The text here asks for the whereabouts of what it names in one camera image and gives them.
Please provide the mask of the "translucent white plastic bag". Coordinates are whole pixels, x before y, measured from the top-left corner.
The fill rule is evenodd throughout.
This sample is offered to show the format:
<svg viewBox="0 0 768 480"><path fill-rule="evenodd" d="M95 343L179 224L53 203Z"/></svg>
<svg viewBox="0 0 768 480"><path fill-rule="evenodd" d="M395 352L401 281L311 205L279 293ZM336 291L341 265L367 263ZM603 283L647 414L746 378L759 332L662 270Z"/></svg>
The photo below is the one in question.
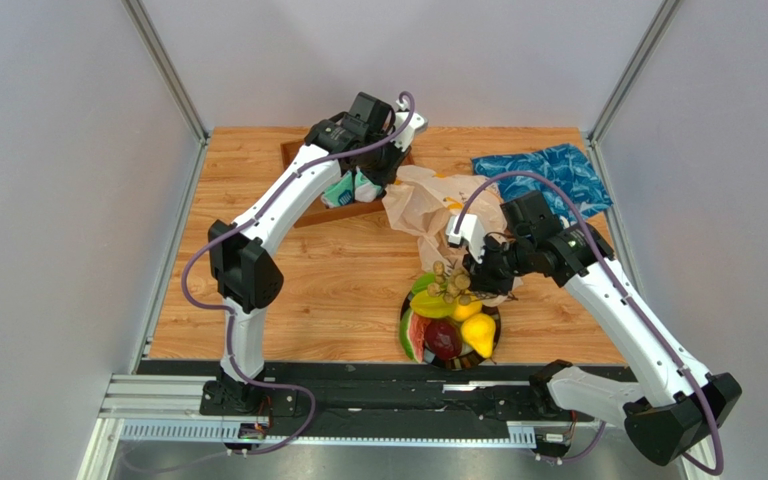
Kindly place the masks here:
<svg viewBox="0 0 768 480"><path fill-rule="evenodd" d="M463 253L448 246L445 230L485 181L480 175L444 176L416 165L398 169L396 181L386 187L383 205L390 227L416 238L423 271L430 271L436 261L450 266L461 262Z"/></svg>

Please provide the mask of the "brown fake grapes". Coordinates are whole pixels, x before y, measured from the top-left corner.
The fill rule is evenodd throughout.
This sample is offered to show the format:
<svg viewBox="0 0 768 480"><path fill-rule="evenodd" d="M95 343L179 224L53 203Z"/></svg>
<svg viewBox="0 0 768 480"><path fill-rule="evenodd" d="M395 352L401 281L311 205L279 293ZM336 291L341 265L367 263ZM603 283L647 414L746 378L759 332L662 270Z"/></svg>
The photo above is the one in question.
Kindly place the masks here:
<svg viewBox="0 0 768 480"><path fill-rule="evenodd" d="M472 278L463 267L449 267L443 261L435 261L431 268L431 280L422 288L430 297L440 298L447 304L467 305L477 300L488 306L517 301L512 294L493 294L472 288Z"/></svg>

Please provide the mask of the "yellow fake lemon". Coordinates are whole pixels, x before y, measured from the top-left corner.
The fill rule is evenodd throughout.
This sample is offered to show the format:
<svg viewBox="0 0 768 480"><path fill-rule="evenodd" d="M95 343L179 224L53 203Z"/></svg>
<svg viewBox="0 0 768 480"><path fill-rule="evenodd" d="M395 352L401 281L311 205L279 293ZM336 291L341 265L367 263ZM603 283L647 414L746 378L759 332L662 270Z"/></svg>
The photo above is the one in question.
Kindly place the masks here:
<svg viewBox="0 0 768 480"><path fill-rule="evenodd" d="M450 315L450 318L456 322L464 322L472 316L481 313L483 310L483 304L480 301L473 301L469 304L461 304L457 302L455 308Z"/></svg>

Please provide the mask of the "yellow fake pear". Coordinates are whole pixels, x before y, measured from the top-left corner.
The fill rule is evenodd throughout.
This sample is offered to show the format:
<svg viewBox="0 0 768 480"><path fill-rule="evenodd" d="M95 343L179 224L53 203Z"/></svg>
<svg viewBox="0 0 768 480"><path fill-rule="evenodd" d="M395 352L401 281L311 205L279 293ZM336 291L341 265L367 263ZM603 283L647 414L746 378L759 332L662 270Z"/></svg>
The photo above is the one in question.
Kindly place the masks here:
<svg viewBox="0 0 768 480"><path fill-rule="evenodd" d="M497 333L493 317L478 313L464 321L460 327L462 340L478 355L490 358L494 352L494 338Z"/></svg>

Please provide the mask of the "yellow fake banana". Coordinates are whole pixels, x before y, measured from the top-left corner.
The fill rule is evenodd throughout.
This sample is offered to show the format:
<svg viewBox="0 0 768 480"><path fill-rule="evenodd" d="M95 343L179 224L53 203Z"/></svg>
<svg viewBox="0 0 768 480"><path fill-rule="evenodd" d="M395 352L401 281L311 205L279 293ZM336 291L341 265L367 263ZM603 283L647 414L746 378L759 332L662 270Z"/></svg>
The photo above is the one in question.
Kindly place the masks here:
<svg viewBox="0 0 768 480"><path fill-rule="evenodd" d="M442 297L432 296L427 291L415 294L409 305L414 313L430 319L450 317L456 309L454 303L447 303Z"/></svg>

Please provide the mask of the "dark red fake apple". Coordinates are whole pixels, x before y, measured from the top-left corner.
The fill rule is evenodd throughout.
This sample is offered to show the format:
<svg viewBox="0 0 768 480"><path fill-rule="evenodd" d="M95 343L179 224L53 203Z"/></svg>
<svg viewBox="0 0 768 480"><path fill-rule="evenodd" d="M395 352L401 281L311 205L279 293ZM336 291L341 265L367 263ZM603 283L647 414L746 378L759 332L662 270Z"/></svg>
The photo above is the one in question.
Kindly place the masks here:
<svg viewBox="0 0 768 480"><path fill-rule="evenodd" d="M459 331L446 321L432 321L426 327L424 341L428 349L441 360L452 360L460 356L463 350Z"/></svg>

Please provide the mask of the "fake watermelon slice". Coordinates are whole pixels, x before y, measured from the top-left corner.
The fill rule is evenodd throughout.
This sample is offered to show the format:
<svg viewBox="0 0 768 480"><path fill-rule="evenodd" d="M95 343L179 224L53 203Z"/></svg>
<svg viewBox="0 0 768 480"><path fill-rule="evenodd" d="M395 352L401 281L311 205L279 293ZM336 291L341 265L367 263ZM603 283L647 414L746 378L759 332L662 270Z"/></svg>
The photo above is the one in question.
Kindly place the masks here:
<svg viewBox="0 0 768 480"><path fill-rule="evenodd" d="M407 308L399 325L399 341L409 360L422 364L425 362L425 333L432 320L416 314Z"/></svg>

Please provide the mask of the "green fake starfruit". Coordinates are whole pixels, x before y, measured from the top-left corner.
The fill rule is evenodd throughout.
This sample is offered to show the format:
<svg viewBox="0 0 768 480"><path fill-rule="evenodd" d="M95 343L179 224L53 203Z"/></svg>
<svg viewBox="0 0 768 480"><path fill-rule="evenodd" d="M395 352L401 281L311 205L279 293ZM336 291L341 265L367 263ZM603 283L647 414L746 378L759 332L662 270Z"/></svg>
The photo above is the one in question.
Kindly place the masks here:
<svg viewBox="0 0 768 480"><path fill-rule="evenodd" d="M420 292L426 291L427 287L435 282L436 275L433 272L424 273L413 283L411 292L413 295L417 295Z"/></svg>

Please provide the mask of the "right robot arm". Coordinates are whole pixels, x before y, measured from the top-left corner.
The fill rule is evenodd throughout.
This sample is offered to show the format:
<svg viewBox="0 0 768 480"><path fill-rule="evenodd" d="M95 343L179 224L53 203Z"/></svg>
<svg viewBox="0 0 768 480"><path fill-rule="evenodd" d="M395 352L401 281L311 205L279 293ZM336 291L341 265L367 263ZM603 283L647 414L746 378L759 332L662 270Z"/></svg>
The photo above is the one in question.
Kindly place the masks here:
<svg viewBox="0 0 768 480"><path fill-rule="evenodd" d="M536 413L576 411L621 427L660 466L713 438L742 394L739 383L729 373L711 373L670 334L596 229L564 226L539 191L503 203L501 211L508 239L496 239L473 214L447 224L448 243L467 250L472 289L495 297L508 294L518 277L552 279L597 320L634 376L610 380L556 360L529 378Z"/></svg>

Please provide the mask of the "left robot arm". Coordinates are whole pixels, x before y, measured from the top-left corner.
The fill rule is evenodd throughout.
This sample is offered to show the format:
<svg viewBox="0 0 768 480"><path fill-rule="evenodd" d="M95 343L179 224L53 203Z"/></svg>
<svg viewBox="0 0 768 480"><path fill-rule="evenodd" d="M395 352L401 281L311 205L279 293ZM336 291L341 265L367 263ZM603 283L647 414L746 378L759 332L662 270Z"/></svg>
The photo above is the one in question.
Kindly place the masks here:
<svg viewBox="0 0 768 480"><path fill-rule="evenodd" d="M284 276L275 256L296 222L325 190L359 172L384 187L427 126L407 91L390 105L360 92L351 108L314 124L281 176L232 223L208 231L209 262L225 312L221 372L206 401L254 413L264 401L263 337L268 307Z"/></svg>

